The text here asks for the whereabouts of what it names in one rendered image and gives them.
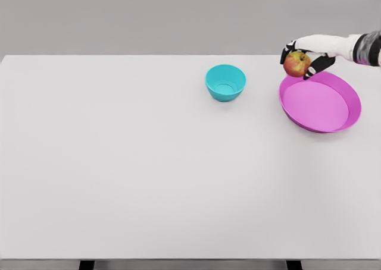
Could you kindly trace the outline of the blue bowl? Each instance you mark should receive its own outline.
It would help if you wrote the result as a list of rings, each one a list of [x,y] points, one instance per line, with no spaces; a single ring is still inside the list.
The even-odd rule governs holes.
[[[230,102],[236,99],[246,86],[246,75],[238,67],[220,64],[211,67],[205,75],[205,85],[217,101]]]

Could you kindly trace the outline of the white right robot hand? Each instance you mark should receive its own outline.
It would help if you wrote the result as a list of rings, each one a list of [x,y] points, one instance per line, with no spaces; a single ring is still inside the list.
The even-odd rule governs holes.
[[[284,64],[286,57],[294,51],[321,54],[310,64],[303,75],[303,79],[307,80],[333,65],[337,56],[351,55],[351,48],[347,47],[344,40],[344,37],[324,34],[300,37],[285,45],[280,57],[280,64]]]

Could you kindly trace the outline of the red yellow apple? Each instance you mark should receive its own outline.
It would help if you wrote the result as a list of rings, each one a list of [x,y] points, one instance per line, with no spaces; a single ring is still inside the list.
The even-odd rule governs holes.
[[[291,77],[303,77],[311,65],[311,58],[301,51],[289,53],[283,63],[283,69]]]

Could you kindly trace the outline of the pink plate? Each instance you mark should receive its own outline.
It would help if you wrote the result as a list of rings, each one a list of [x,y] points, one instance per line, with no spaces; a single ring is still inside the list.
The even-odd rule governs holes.
[[[344,131],[356,124],[362,113],[355,89],[328,72],[308,80],[286,76],[279,86],[279,101],[291,121],[315,133]]]

